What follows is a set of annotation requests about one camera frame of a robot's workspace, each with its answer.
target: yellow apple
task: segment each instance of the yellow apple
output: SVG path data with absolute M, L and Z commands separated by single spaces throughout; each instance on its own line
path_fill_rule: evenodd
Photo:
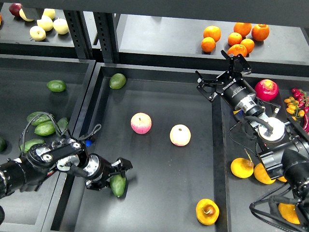
M 54 21 L 54 29 L 60 35 L 64 35 L 69 32 L 69 26 L 65 19 L 59 18 Z
M 45 31 L 50 31 L 54 27 L 52 19 L 46 15 L 42 15 L 42 18 L 37 20 L 37 24 Z
M 44 9 L 44 12 L 43 12 L 43 15 L 46 15 L 46 16 L 50 17 L 51 19 L 55 18 L 55 14 L 56 14 L 56 12 L 55 12 L 54 9 L 46 8 L 46 9 Z
M 131 118 L 131 127 L 137 134 L 147 133 L 151 125 L 151 118 L 148 114 L 137 113 Z
M 22 19 L 24 19 L 24 20 L 27 21 L 27 22 L 31 22 L 31 21 L 34 20 L 34 19 L 28 19 L 28 18 L 25 16 L 25 13 L 24 13 L 23 9 L 20 9 L 19 15 L 22 17 Z
M 39 26 L 33 26 L 30 29 L 30 36 L 35 40 L 35 41 L 42 41 L 46 38 L 46 33 L 43 28 Z
M 176 146 L 185 146 L 191 139 L 191 132 L 185 125 L 178 124 L 170 131 L 169 138 Z

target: blue object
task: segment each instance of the blue object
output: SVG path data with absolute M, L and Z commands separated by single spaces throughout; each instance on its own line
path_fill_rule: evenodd
M 87 140 L 85 141 L 85 144 L 86 144 L 86 146 L 90 146 L 90 145 L 93 144 L 93 142 L 92 142 L 91 140 L 87 139 Z

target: apple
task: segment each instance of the apple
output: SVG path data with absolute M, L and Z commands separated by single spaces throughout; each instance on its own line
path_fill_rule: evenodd
M 46 38 L 46 33 L 43 28 L 39 26 L 33 26 L 30 29 L 30 36 L 35 40 L 35 41 L 42 41 Z
M 44 12 L 43 12 L 43 15 L 46 15 L 46 16 L 50 17 L 50 19 L 54 19 L 55 18 L 55 14 L 56 14 L 56 12 L 55 12 L 54 9 L 46 8 L 46 9 L 44 9 Z
M 26 15 L 25 15 L 23 9 L 20 9 L 19 15 L 22 17 L 22 19 L 24 19 L 24 20 L 27 21 L 27 22 L 31 22 L 31 21 L 34 20 L 34 19 L 28 19 L 28 18 L 26 17 Z
M 42 15 L 42 18 L 37 20 L 38 26 L 43 28 L 45 31 L 50 31 L 53 29 L 54 24 L 50 17 Z
M 176 146 L 185 146 L 190 142 L 191 132 L 185 125 L 178 124 L 171 129 L 169 138 Z
M 273 100 L 279 93 L 278 85 L 272 80 L 264 79 L 254 87 L 256 96 L 263 101 Z
M 20 17 L 20 15 L 19 15 L 20 9 L 21 9 L 21 3 L 13 3 L 9 7 L 9 11 L 11 12 L 11 14 L 16 16 L 16 17 Z
M 151 118 L 148 114 L 137 113 L 131 118 L 131 127 L 137 134 L 147 133 L 151 125 Z
M 54 29 L 58 32 L 60 35 L 64 35 L 69 32 L 69 26 L 65 19 L 58 18 L 54 21 Z

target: red apple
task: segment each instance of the red apple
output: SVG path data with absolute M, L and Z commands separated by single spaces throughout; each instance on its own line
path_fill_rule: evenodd
M 16 17 L 20 17 L 20 15 L 19 15 L 20 9 L 21 9 L 21 3 L 13 3 L 9 7 L 9 11 L 11 12 L 11 14 L 16 16 Z
M 254 87 L 256 96 L 263 101 L 273 100 L 279 93 L 278 85 L 272 80 L 264 79 Z
M 151 118 L 145 113 L 137 113 L 131 118 L 131 127 L 137 134 L 147 133 L 151 125 Z
M 176 146 L 185 146 L 191 139 L 191 132 L 185 125 L 178 124 L 170 131 L 169 138 Z

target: shelf post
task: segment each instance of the shelf post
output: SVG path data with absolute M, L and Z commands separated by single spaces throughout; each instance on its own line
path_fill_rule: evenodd
M 78 59 L 93 59 L 92 44 L 82 11 L 63 11 Z
M 93 12 L 97 26 L 97 37 L 100 42 L 103 61 L 119 63 L 118 41 L 114 14 Z

